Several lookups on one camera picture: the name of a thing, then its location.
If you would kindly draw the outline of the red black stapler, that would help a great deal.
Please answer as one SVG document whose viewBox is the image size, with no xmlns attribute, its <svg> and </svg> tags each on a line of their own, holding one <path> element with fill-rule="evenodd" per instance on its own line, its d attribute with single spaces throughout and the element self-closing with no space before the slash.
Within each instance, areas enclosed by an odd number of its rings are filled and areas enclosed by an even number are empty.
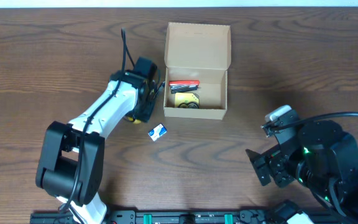
<svg viewBox="0 0 358 224">
<path fill-rule="evenodd" d="M 172 94 L 195 91 L 198 89 L 199 85 L 200 82 L 198 80 L 178 80 L 169 82 L 169 87 Z"/>
</svg>

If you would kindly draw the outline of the cream sticky note pad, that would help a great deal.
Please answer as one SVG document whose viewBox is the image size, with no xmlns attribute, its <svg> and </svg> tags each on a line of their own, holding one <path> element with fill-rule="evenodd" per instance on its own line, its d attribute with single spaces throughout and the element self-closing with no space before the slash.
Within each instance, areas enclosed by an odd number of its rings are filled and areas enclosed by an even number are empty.
<svg viewBox="0 0 358 224">
<path fill-rule="evenodd" d="M 175 94 L 175 107 L 178 108 L 180 103 L 195 102 L 200 107 L 200 99 L 195 93 L 176 93 Z"/>
</svg>

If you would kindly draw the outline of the yellow adhesive tape roll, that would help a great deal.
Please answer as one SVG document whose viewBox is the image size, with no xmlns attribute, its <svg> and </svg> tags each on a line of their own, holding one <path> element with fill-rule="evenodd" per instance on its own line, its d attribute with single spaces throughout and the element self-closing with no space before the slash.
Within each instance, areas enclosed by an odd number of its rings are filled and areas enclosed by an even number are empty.
<svg viewBox="0 0 358 224">
<path fill-rule="evenodd" d="M 129 116 L 126 116 L 126 121 L 128 121 L 130 123 L 134 123 L 134 124 L 140 124 L 142 122 L 139 119 L 136 119 L 134 117 L 129 117 Z"/>
</svg>

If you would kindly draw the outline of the blue white staples box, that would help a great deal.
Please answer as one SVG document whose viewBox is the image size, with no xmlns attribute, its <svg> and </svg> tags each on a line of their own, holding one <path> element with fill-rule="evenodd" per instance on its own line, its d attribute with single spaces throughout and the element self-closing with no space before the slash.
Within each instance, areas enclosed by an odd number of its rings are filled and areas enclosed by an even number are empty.
<svg viewBox="0 0 358 224">
<path fill-rule="evenodd" d="M 166 133 L 167 133 L 166 127 L 162 123 L 160 123 L 156 127 L 154 127 L 153 129 L 151 129 L 148 132 L 148 135 L 153 141 L 156 141 L 157 139 L 159 139 L 160 137 L 162 137 Z"/>
</svg>

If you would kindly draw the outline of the correction tape dispenser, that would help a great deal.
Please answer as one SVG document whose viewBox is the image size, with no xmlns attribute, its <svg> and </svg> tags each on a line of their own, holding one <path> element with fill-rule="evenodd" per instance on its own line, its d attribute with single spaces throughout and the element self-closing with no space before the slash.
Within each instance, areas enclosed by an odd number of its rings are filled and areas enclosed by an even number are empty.
<svg viewBox="0 0 358 224">
<path fill-rule="evenodd" d="M 178 105 L 179 108 L 191 108 L 191 109 L 198 109 L 199 108 L 199 105 L 195 102 L 189 102 L 189 103 L 180 103 Z"/>
</svg>

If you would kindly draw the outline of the cardboard box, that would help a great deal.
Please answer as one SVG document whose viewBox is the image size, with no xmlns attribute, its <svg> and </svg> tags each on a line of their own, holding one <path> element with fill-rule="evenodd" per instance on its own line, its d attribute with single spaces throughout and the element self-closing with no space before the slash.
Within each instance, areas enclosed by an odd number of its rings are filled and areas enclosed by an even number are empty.
<svg viewBox="0 0 358 224">
<path fill-rule="evenodd" d="M 227 111 L 228 69 L 231 64 L 231 27 L 170 22 L 164 56 L 166 71 L 163 112 L 166 117 L 222 120 Z M 169 83 L 198 80 L 193 93 L 198 108 L 175 104 Z"/>
</svg>

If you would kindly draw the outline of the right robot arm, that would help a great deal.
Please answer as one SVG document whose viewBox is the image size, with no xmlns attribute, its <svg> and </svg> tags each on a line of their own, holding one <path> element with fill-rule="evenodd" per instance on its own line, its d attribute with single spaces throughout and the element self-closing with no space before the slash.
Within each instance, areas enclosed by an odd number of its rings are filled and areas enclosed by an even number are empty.
<svg viewBox="0 0 358 224">
<path fill-rule="evenodd" d="M 261 127 L 277 144 L 263 153 L 246 153 L 261 185 L 284 188 L 297 181 L 341 223 L 358 223 L 358 145 L 333 120 L 339 117 L 358 117 L 358 112 L 301 119 L 290 106 L 281 106 Z"/>
</svg>

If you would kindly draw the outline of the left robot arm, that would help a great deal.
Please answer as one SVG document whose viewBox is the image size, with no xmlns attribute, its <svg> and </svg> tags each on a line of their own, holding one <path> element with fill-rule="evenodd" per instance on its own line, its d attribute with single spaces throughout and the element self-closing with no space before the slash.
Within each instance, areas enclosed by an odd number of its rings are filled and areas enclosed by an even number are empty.
<svg viewBox="0 0 358 224">
<path fill-rule="evenodd" d="M 118 71 L 85 112 L 68 123 L 54 121 L 47 128 L 35 184 L 61 201 L 60 210 L 69 210 L 77 223 L 106 223 L 108 207 L 98 194 L 105 141 L 123 117 L 156 93 L 154 75 Z"/>
</svg>

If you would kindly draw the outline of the green clamp right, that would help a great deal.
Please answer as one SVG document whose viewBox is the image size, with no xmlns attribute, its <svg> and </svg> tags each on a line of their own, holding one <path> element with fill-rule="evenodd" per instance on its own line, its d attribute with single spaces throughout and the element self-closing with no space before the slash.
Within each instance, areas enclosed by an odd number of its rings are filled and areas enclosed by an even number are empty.
<svg viewBox="0 0 358 224">
<path fill-rule="evenodd" d="M 233 215 L 232 214 L 224 215 L 224 224 L 233 224 Z"/>
</svg>

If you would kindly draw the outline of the green clamp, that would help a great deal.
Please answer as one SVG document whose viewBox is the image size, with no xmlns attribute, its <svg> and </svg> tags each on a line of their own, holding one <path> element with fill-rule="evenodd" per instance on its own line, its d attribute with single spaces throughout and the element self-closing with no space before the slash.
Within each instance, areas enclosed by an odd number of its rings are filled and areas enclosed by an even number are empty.
<svg viewBox="0 0 358 224">
<path fill-rule="evenodd" d="M 144 224 L 153 224 L 151 214 L 144 215 Z"/>
<path fill-rule="evenodd" d="M 224 215 L 224 224 L 233 224 L 233 215 L 232 214 Z"/>
</svg>

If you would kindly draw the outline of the green clamp left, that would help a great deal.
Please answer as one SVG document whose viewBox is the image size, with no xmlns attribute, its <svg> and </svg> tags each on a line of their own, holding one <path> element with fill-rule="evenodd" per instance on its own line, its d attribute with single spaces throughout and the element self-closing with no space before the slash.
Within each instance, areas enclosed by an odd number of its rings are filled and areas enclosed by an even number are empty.
<svg viewBox="0 0 358 224">
<path fill-rule="evenodd" d="M 144 215 L 144 224 L 153 224 L 151 214 Z"/>
</svg>

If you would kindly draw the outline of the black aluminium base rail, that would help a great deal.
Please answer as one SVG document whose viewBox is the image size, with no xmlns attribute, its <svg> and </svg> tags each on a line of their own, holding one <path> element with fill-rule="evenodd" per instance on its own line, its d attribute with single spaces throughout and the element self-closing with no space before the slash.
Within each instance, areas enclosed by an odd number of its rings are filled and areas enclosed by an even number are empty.
<svg viewBox="0 0 358 224">
<path fill-rule="evenodd" d="M 183 223 L 220 223 L 224 224 L 224 215 L 233 215 L 233 224 L 246 223 L 274 223 L 272 218 L 266 219 L 262 212 L 256 210 L 240 212 L 135 212 L 133 210 L 115 211 L 107 215 L 102 223 L 105 224 L 143 224 L 144 215 L 151 214 L 153 224 L 183 224 Z M 71 212 L 58 213 L 32 213 L 30 224 L 64 224 L 86 223 L 79 221 L 78 217 Z"/>
</svg>

